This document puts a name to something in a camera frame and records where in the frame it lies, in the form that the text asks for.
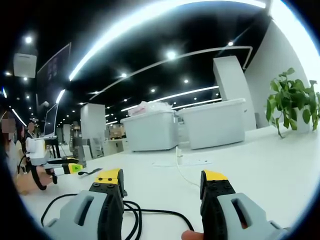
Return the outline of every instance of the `curved light strip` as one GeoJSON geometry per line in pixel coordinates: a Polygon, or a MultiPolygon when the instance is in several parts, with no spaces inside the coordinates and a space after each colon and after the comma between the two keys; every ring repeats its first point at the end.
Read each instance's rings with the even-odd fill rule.
{"type": "Polygon", "coordinates": [[[148,6],[142,7],[140,10],[134,12],[133,14],[125,17],[123,20],[114,24],[103,36],[100,38],[91,50],[83,57],[83,59],[78,63],[75,69],[69,76],[69,80],[72,81],[80,69],[86,64],[86,62],[97,53],[105,45],[109,44],[111,41],[124,34],[125,32],[131,30],[132,28],[150,20],[158,17],[161,14],[168,12],[178,6],[200,3],[200,2],[236,2],[244,3],[259,8],[265,8],[266,4],[257,0],[163,0],[148,6]]]}
{"type": "MultiPolygon", "coordinates": [[[[203,54],[203,53],[209,53],[209,52],[214,52],[214,51],[224,51],[224,50],[231,50],[231,49],[249,49],[249,52],[248,52],[248,55],[246,57],[246,60],[242,66],[242,69],[246,69],[246,66],[247,66],[247,63],[249,61],[249,58],[251,56],[251,53],[252,53],[252,50],[253,50],[253,47],[252,46],[224,46],[224,47],[214,47],[214,48],[208,48],[208,49],[204,49],[204,50],[199,50],[199,51],[193,51],[193,52],[188,52],[188,53],[185,53],[185,54],[182,54],[182,55],[179,55],[179,56],[176,56],[175,57],[175,60],[177,59],[181,59],[181,58],[185,58],[185,57],[189,57],[189,56],[192,56],[192,55],[197,55],[197,54],[203,54]]],[[[145,66],[135,72],[132,72],[130,74],[127,74],[126,77],[123,77],[123,78],[120,78],[119,80],[117,81],[114,81],[113,83],[111,83],[110,85],[106,86],[104,89],[102,89],[101,91],[99,91],[99,93],[97,93],[96,95],[92,96],[89,100],[91,101],[92,99],[94,99],[95,97],[97,97],[99,94],[103,93],[104,91],[106,91],[107,89],[113,87],[114,85],[118,84],[118,83],[121,83],[122,81],[124,81],[125,79],[128,79],[134,75],[137,75],[139,73],[142,73],[148,69],[151,69],[151,68],[154,68],[156,66],[159,66],[161,64],[164,64],[164,63],[167,63],[167,62],[170,62],[171,59],[166,59],[166,60],[162,60],[162,61],[158,61],[156,63],[153,63],[149,66],[145,66]]]]}
{"type": "Polygon", "coordinates": [[[25,124],[24,121],[22,121],[22,119],[20,118],[20,116],[16,113],[16,111],[12,108],[12,112],[14,113],[14,115],[20,120],[20,122],[26,127],[27,125],[25,124]]]}
{"type": "Polygon", "coordinates": [[[4,96],[5,98],[7,98],[7,93],[6,93],[6,90],[5,90],[4,87],[2,88],[2,92],[3,92],[3,96],[4,96]]]}
{"type": "Polygon", "coordinates": [[[172,109],[181,109],[181,108],[190,107],[193,105],[207,104],[207,103],[217,102],[217,101],[221,101],[221,100],[222,100],[222,98],[217,98],[217,99],[212,99],[212,100],[207,100],[207,101],[199,101],[199,102],[194,102],[194,103],[190,103],[187,105],[175,106],[172,109]]]}
{"type": "MultiPolygon", "coordinates": [[[[219,88],[219,86],[210,86],[210,87],[200,88],[200,89],[196,89],[196,90],[192,90],[192,91],[185,91],[185,92],[181,92],[178,94],[158,98],[156,100],[150,101],[150,103],[156,103],[156,102],[159,102],[162,100],[172,99],[172,98],[187,95],[187,94],[193,94],[193,93],[197,93],[197,92],[202,92],[202,91],[206,91],[206,90],[210,90],[210,89],[218,89],[218,88],[219,88]]],[[[136,107],[138,107],[138,105],[130,106],[130,107],[122,109],[121,112],[128,111],[128,110],[134,109],[136,107]]]]}
{"type": "Polygon", "coordinates": [[[61,90],[61,92],[59,93],[59,96],[57,97],[57,99],[55,101],[56,104],[58,104],[60,102],[60,99],[64,95],[65,91],[66,91],[65,89],[61,90]]]}

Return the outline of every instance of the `white wall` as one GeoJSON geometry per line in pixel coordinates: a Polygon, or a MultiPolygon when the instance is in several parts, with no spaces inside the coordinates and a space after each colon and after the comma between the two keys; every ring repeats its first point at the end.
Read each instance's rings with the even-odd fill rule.
{"type": "Polygon", "coordinates": [[[106,107],[88,103],[81,108],[81,133],[83,139],[105,139],[106,107]]]}
{"type": "Polygon", "coordinates": [[[265,106],[268,96],[274,93],[270,90],[270,81],[291,67],[295,73],[290,77],[293,80],[301,79],[304,85],[308,86],[309,81],[294,49],[275,22],[271,21],[258,51],[244,73],[258,128],[269,125],[265,106]]]}
{"type": "Polygon", "coordinates": [[[256,129],[256,118],[250,91],[236,56],[218,57],[213,59],[213,72],[222,101],[245,99],[243,105],[245,130],[256,129]]]}
{"type": "Polygon", "coordinates": [[[63,140],[69,145],[70,142],[70,124],[63,124],[63,140]]]}

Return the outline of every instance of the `led light strip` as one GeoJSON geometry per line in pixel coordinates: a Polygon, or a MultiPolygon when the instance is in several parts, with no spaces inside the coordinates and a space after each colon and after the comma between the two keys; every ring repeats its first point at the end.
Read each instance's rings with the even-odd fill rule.
{"type": "Polygon", "coordinates": [[[25,124],[24,121],[22,121],[22,119],[20,118],[20,116],[16,113],[16,111],[12,108],[12,112],[14,113],[14,115],[20,120],[20,122],[26,127],[27,125],[25,124]]]}
{"type": "MultiPolygon", "coordinates": [[[[150,101],[150,103],[156,103],[156,102],[159,102],[159,101],[162,101],[162,100],[172,99],[172,98],[183,96],[183,95],[187,95],[187,94],[193,94],[193,93],[198,93],[198,92],[202,92],[202,91],[206,91],[206,90],[210,90],[210,89],[218,89],[218,88],[219,88],[219,86],[210,86],[210,87],[200,88],[200,89],[196,89],[196,90],[192,90],[192,91],[186,91],[186,92],[174,94],[174,95],[171,95],[171,96],[165,96],[165,97],[150,101]]],[[[130,106],[130,107],[127,107],[125,109],[122,109],[121,112],[128,111],[128,110],[134,109],[136,107],[138,107],[138,105],[130,106]]]]}
{"type": "Polygon", "coordinates": [[[2,92],[3,92],[3,96],[4,96],[5,98],[7,98],[7,93],[6,93],[6,90],[5,90],[4,87],[2,88],[2,92]]]}
{"type": "Polygon", "coordinates": [[[117,122],[118,122],[118,121],[111,121],[111,122],[106,123],[105,125],[115,124],[115,123],[117,123],[117,122]]]}
{"type": "Polygon", "coordinates": [[[221,100],[222,100],[222,98],[217,98],[217,99],[212,99],[212,100],[207,100],[207,101],[194,102],[194,103],[190,103],[187,105],[175,106],[172,109],[181,109],[181,108],[190,107],[193,105],[207,104],[207,103],[217,102],[217,101],[221,101],[221,100]]]}
{"type": "Polygon", "coordinates": [[[63,94],[65,93],[65,89],[63,89],[60,93],[59,93],[59,96],[58,98],[56,99],[55,103],[58,104],[60,102],[60,99],[62,98],[63,94]]]}
{"type": "Polygon", "coordinates": [[[156,3],[142,7],[140,10],[134,12],[133,14],[125,17],[123,20],[114,24],[103,36],[100,38],[93,48],[83,57],[83,59],[78,63],[75,69],[69,76],[69,80],[72,81],[80,69],[87,63],[87,61],[94,56],[101,48],[112,42],[114,39],[120,37],[122,34],[133,29],[134,27],[158,17],[169,10],[172,10],[178,6],[200,3],[200,2],[236,2],[244,3],[259,8],[266,8],[266,4],[257,0],[162,0],[156,3]]]}

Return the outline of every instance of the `human hand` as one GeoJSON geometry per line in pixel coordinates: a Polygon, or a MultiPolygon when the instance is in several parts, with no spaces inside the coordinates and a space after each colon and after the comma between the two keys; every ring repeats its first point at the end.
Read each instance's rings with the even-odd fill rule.
{"type": "Polygon", "coordinates": [[[184,233],[182,233],[181,239],[182,240],[203,240],[204,234],[200,232],[187,230],[184,233]]]}

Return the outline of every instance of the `white pillar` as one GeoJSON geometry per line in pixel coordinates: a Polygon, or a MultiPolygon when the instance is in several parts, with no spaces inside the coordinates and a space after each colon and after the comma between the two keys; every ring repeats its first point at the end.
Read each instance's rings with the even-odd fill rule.
{"type": "Polygon", "coordinates": [[[106,107],[88,103],[81,108],[81,133],[83,139],[105,139],[106,107]]]}
{"type": "Polygon", "coordinates": [[[63,124],[63,140],[69,145],[70,142],[70,124],[63,124]]]}
{"type": "Polygon", "coordinates": [[[244,124],[245,130],[256,129],[255,111],[244,72],[236,56],[218,57],[213,59],[213,72],[222,101],[245,99],[244,124]]]}

